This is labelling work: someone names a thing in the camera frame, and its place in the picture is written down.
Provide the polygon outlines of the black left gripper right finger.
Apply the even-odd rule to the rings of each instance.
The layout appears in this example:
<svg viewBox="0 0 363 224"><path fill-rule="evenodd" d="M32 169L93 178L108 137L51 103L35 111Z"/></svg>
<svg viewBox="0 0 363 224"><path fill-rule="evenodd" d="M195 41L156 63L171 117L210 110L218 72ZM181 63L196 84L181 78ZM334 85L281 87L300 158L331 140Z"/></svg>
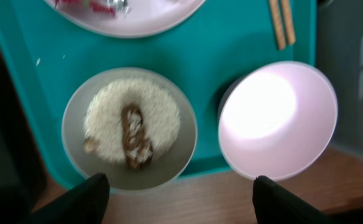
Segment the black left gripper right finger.
<svg viewBox="0 0 363 224"><path fill-rule="evenodd" d="M330 224L317 208L261 175L254 180L252 203L258 224Z"/></svg>

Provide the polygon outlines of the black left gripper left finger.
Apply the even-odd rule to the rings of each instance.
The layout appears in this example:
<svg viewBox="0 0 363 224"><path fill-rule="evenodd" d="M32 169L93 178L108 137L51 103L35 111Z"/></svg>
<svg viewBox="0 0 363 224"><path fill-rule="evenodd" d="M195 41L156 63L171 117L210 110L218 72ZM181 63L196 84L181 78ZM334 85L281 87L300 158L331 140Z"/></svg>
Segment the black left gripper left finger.
<svg viewBox="0 0 363 224"><path fill-rule="evenodd" d="M109 201L106 174L97 173L26 217L23 223L82 224L101 223Z"/></svg>

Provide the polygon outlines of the brown food piece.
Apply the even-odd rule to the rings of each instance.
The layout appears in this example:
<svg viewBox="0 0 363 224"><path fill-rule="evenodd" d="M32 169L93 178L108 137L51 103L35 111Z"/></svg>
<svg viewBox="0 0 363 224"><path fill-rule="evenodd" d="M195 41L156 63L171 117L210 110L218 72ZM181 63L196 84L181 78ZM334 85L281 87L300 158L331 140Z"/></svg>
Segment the brown food piece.
<svg viewBox="0 0 363 224"><path fill-rule="evenodd" d="M125 162L130 169L147 167L153 158L152 141L146 136L144 117L136 104L122 108L121 123L123 131L123 150Z"/></svg>

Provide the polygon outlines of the white rice pile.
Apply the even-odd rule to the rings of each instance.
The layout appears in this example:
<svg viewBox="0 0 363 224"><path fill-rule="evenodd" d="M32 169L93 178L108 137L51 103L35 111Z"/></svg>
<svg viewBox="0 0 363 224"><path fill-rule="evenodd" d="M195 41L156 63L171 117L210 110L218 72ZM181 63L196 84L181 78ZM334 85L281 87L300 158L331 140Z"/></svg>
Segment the white rice pile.
<svg viewBox="0 0 363 224"><path fill-rule="evenodd" d="M144 137L153 146L155 159L166 153L175 142L180 129L180 110L169 92L154 82L140 78L120 79L102 87L91 100L83 121L84 150L108 162L123 163L125 153L122 109L134 105L142 121Z"/></svg>

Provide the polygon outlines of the grey bowl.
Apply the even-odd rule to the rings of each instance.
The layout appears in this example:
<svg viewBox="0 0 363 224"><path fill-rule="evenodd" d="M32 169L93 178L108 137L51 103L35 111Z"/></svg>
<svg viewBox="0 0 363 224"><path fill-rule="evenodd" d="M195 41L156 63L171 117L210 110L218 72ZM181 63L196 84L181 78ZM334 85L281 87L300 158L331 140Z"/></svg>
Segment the grey bowl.
<svg viewBox="0 0 363 224"><path fill-rule="evenodd" d="M128 168L126 162L108 162L84 150L83 121L88 106L98 91L113 81L140 78L154 82L169 92L180 110L180 129L171 148L139 170ZM111 190L120 193L139 193L160 187L176 179L190 162L197 143L198 127L195 113L183 92L170 80L142 68L114 68L85 81L70 98L62 119L62 141L73 167L85 178L104 173Z"/></svg>

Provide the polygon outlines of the red snack wrapper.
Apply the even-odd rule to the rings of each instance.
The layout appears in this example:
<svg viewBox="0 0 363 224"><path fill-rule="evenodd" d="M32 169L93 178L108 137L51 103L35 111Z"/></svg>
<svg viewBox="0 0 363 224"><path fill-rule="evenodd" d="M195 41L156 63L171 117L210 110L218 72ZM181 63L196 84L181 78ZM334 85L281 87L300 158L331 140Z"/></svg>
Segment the red snack wrapper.
<svg viewBox="0 0 363 224"><path fill-rule="evenodd" d="M128 14L131 8L127 0L54 0L59 5L79 5L88 7L93 12L100 12L115 17L117 14Z"/></svg>

